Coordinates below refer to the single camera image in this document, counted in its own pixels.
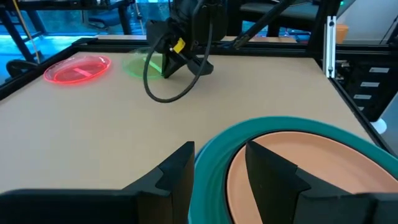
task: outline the yellow tag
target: yellow tag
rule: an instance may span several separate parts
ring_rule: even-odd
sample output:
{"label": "yellow tag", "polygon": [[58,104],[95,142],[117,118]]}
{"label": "yellow tag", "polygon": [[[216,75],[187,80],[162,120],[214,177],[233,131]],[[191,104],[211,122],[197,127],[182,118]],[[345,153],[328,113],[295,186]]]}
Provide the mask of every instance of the yellow tag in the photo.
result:
{"label": "yellow tag", "polygon": [[180,53],[181,50],[185,47],[185,42],[183,39],[179,38],[177,44],[173,47],[173,50],[177,53]]}

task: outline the green plate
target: green plate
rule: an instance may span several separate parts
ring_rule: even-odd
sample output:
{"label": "green plate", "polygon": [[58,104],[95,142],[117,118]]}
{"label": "green plate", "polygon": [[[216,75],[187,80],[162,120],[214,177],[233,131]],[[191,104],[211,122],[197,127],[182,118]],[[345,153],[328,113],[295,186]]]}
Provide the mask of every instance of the green plate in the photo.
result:
{"label": "green plate", "polygon": [[[147,54],[131,53],[123,60],[123,70],[132,77],[142,79]],[[162,78],[162,55],[154,54],[149,62],[148,79]]]}
{"label": "green plate", "polygon": [[223,131],[198,153],[195,158],[195,184],[188,216],[189,223],[232,223],[224,193],[224,178],[229,160],[247,140],[264,133],[285,130],[315,133],[341,142],[358,150],[398,179],[398,159],[347,131],[302,118],[254,118]]}

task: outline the orange object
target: orange object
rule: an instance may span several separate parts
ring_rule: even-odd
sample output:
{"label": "orange object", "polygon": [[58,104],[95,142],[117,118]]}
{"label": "orange object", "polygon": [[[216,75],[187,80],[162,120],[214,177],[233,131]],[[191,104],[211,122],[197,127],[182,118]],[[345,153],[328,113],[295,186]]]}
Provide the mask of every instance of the orange object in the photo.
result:
{"label": "orange object", "polygon": [[[358,151],[315,134],[283,131],[254,140],[306,172],[352,194],[398,192],[398,181]],[[243,147],[234,157],[226,181],[228,206],[236,224],[262,224],[252,194]]]}
{"label": "orange object", "polygon": [[337,24],[336,26],[336,44],[342,44],[348,33],[348,26]]}

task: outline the black cable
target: black cable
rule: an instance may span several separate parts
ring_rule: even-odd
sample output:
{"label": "black cable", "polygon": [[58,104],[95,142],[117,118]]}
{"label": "black cable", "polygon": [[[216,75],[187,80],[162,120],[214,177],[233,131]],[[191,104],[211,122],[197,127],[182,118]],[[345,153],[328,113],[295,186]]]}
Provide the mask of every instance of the black cable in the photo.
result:
{"label": "black cable", "polygon": [[257,20],[248,30],[241,32],[234,40],[227,43],[220,44],[221,48],[235,48],[238,49],[244,44],[250,41],[256,34],[258,34],[263,28],[272,23],[272,21],[280,16],[288,7],[291,7],[294,0],[281,0],[275,6],[271,8],[266,14],[263,14],[260,19]]}
{"label": "black cable", "polygon": [[206,50],[205,50],[205,56],[203,58],[203,61],[199,67],[199,71],[197,74],[195,74],[195,78],[193,78],[192,82],[189,84],[189,86],[186,87],[186,89],[184,89],[180,94],[178,94],[177,96],[171,97],[169,99],[161,99],[156,97],[155,95],[153,95],[153,93],[150,91],[149,89],[149,85],[148,85],[148,67],[149,67],[149,62],[150,59],[152,58],[152,54],[155,52],[155,48],[157,47],[157,45],[159,44],[160,40],[162,40],[162,38],[157,39],[156,43],[151,47],[147,59],[145,61],[145,65],[144,65],[144,74],[142,76],[142,78],[144,79],[144,88],[145,88],[145,92],[148,94],[148,96],[153,99],[156,102],[159,103],[171,103],[174,102],[178,99],[180,99],[181,97],[185,96],[192,88],[193,86],[196,84],[196,82],[199,80],[200,75],[203,71],[203,68],[206,65],[207,62],[207,58],[209,57],[210,54],[210,47],[211,47],[211,39],[213,38],[213,21],[210,20],[210,25],[209,25],[209,40],[207,42],[207,46],[206,46]]}

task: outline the tabletop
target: tabletop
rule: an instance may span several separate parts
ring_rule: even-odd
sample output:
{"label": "tabletop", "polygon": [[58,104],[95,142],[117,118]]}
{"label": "tabletop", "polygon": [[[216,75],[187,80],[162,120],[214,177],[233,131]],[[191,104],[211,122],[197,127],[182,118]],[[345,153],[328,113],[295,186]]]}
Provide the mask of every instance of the tabletop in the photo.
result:
{"label": "tabletop", "polygon": [[[113,61],[92,82],[63,86],[39,77],[0,101],[0,192],[121,189],[186,141],[198,151],[222,130],[260,116],[315,119],[370,141],[310,58],[211,55],[211,75],[182,99],[160,104],[145,94],[140,78],[123,71],[129,54],[90,55]],[[166,98],[192,78],[183,67],[149,84]]]}

